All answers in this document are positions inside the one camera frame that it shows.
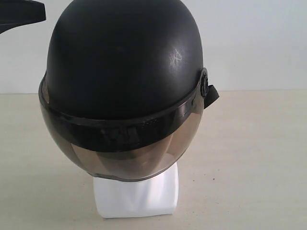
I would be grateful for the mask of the black helmet with visor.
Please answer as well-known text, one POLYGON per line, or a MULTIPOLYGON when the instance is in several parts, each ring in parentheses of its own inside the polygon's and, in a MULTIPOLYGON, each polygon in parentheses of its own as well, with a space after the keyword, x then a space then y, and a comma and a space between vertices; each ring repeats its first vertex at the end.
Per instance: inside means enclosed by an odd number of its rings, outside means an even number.
POLYGON ((93 177, 124 182, 170 168, 218 97, 197 24, 179 0, 72 1, 39 86, 61 151, 93 177))

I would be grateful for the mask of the white mannequin head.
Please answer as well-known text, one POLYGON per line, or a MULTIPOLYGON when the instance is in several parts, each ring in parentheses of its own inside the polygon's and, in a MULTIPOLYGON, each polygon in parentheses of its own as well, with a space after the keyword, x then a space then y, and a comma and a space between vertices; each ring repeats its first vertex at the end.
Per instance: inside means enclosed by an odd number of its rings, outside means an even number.
POLYGON ((93 178, 94 198, 100 216, 139 218, 173 214, 178 201, 177 164, 163 173, 139 182, 93 178))

